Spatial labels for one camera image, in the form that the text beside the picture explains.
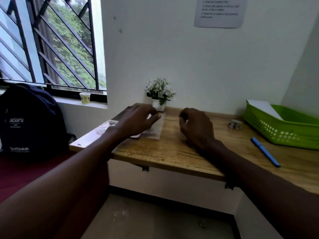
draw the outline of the dark blue backpack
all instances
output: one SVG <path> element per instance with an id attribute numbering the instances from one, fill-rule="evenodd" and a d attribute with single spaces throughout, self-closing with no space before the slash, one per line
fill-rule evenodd
<path id="1" fill-rule="evenodd" d="M 54 98 L 19 83 L 0 96 L 0 139 L 5 152 L 48 157 L 67 149 L 70 135 Z"/>

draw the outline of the tiled floor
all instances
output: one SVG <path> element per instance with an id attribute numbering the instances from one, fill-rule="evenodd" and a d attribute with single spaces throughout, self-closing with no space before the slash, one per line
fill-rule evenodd
<path id="1" fill-rule="evenodd" d="M 233 239 L 230 224 L 111 194 L 82 239 Z"/>

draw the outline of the desk bracket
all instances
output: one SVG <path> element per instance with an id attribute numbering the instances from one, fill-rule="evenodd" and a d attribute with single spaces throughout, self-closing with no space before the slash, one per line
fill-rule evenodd
<path id="1" fill-rule="evenodd" d="M 136 165 L 136 166 L 138 166 L 138 167 L 141 167 L 141 168 L 142 168 L 142 172 L 144 172 L 144 171 L 148 172 L 148 170 L 149 170 L 149 167 L 148 167 L 148 166 L 139 165 L 139 164 L 134 164 L 134 163 L 133 163 L 133 165 Z"/>
<path id="2" fill-rule="evenodd" d="M 233 190 L 234 189 L 234 184 L 232 182 L 226 182 L 225 184 L 225 189 L 231 189 Z"/>

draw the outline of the green basket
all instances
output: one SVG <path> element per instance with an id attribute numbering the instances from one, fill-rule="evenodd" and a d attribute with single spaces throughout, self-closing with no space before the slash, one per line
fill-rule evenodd
<path id="1" fill-rule="evenodd" d="M 319 150 L 319 119 L 284 106 L 272 105 L 283 120 L 247 104 L 244 119 L 270 142 Z"/>

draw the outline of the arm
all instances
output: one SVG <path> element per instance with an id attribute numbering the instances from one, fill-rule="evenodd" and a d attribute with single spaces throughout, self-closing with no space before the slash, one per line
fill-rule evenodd
<path id="1" fill-rule="evenodd" d="M 2 202 L 1 238 L 52 238 L 99 164 L 120 142 L 149 129 L 159 118 L 150 106 L 132 108 L 90 146 Z"/>
<path id="2" fill-rule="evenodd" d="M 232 177 L 284 238 L 319 238 L 319 196 L 227 149 L 214 138 L 213 125 L 204 112 L 184 109 L 180 127 L 199 153 Z"/>

